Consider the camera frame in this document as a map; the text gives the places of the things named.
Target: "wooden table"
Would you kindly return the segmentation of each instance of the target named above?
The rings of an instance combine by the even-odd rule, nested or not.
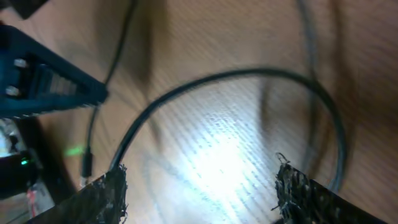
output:
[[[27,21],[7,24],[104,80],[128,0],[51,0]],[[319,80],[344,115],[351,153],[340,195],[398,223],[398,3],[312,1]],[[94,176],[106,172],[127,128],[145,106],[188,80],[238,67],[270,65],[305,73],[306,52],[295,1],[141,1],[94,137]],[[336,148],[322,114],[311,174],[333,176]],[[90,109],[41,117],[70,177]],[[240,78],[198,88],[158,110],[131,144],[128,223],[270,223],[279,217],[275,152],[303,167],[308,94],[278,79]]]

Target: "screw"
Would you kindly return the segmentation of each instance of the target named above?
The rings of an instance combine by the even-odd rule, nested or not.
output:
[[[9,96],[18,96],[19,90],[18,90],[18,88],[14,87],[14,86],[8,86],[6,88],[6,94]]]
[[[15,59],[14,60],[14,65],[19,67],[19,68],[26,68],[27,67],[27,63],[24,59]]]

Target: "green light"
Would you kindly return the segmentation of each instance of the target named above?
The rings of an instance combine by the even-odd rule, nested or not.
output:
[[[78,146],[65,151],[65,156],[76,156],[83,153],[83,147]]]

